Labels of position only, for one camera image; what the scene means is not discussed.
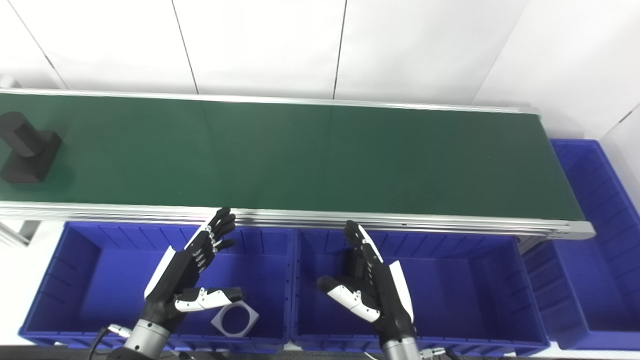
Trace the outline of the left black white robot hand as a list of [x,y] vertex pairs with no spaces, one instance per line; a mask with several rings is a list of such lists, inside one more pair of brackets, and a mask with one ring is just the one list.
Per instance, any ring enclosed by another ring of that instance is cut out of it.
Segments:
[[140,314],[144,326],[159,326],[169,333],[185,319],[186,313],[202,312],[240,302],[240,287],[197,287],[199,278],[217,253],[234,246],[224,239],[236,228],[236,215],[222,207],[201,225],[182,250],[169,247],[145,290]]

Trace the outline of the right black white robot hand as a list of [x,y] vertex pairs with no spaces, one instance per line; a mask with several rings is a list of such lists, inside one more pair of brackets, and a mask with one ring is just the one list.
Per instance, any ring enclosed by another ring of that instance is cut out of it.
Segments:
[[346,221],[343,234],[361,265],[359,275],[341,279],[323,275],[317,280],[318,289],[371,323],[381,346],[415,341],[413,303],[400,262],[384,261],[372,237],[352,219]]

